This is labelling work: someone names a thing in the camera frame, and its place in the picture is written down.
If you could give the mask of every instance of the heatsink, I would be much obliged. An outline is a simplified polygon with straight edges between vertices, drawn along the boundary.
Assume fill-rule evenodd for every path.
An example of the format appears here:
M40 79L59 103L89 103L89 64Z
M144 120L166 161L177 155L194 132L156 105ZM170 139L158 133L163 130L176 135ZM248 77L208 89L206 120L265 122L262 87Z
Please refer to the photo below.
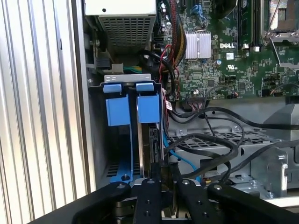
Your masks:
M97 16L114 53L136 53L150 41L156 1L85 0L85 14Z
M186 33L186 59L210 58L212 56L211 33L206 31Z

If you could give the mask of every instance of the ventilation grille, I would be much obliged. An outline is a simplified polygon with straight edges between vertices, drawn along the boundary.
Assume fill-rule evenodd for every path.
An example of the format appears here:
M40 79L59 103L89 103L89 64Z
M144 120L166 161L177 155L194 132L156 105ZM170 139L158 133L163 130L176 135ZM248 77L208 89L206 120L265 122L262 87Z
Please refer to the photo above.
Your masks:
M117 171L118 171L118 166L119 166L118 162L111 163L111 165L109 166L108 173L107 173L106 177L116 176ZM140 175L139 162L135 162L135 164L134 164L133 175Z
M216 136L237 143L241 139L242 133L217 133ZM175 141L178 139L178 137L173 136L171 137L171 139ZM265 144L273 142L274 141L270 140L267 135L263 134L263 131L248 131L245 132L245 138L242 145ZM187 140L186 142L182 143L181 146L190 148L221 147L221 145L218 145L216 143L200 139Z
M135 53L144 49L150 40L155 17L99 17L116 53Z

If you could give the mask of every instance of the screw hole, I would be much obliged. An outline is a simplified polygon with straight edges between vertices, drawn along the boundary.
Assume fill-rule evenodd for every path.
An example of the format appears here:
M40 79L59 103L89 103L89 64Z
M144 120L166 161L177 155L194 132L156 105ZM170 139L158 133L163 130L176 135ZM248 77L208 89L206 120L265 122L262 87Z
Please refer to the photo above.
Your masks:
M206 212L203 212L202 216L205 217L205 218L209 218L209 215Z
M149 212L149 211L146 211L146 212L144 213L144 216L150 216L150 212Z

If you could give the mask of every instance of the ridged metal panel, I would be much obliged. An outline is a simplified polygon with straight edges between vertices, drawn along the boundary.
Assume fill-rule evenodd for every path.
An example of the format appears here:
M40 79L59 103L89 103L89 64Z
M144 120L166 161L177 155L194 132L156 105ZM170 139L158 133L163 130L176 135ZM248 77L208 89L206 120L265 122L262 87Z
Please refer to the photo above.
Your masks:
M0 4L0 223L87 193L68 0Z

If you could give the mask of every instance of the circuit board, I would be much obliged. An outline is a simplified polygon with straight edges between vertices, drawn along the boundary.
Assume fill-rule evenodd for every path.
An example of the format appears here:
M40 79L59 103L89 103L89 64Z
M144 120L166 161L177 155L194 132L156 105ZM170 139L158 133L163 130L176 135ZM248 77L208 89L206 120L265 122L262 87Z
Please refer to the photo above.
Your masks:
M276 45L276 51L281 64L275 57L273 48L261 46L258 52L252 49L243 50L238 47L238 40L246 41L252 35L250 28L240 37L238 32L238 7L228 16L219 20L213 18L214 5L212 1L202 0L202 15L192 14L192 5L181 8L181 19L184 30L198 32L206 30L211 33L212 57L207 59L188 60L183 59L179 69L180 92L179 100L187 98L200 98L205 93L218 85L225 85L235 90L239 98L270 97L271 91L280 84L298 84L299 70L290 69L292 65L299 63L298 43L282 43ZM243 0L239 4L250 4L250 0ZM165 27L164 40L171 43L171 25L167 18L162 19ZM274 96L298 95L296 87L285 87L275 92ZM212 99L232 98L232 92L228 89L217 89L211 93Z

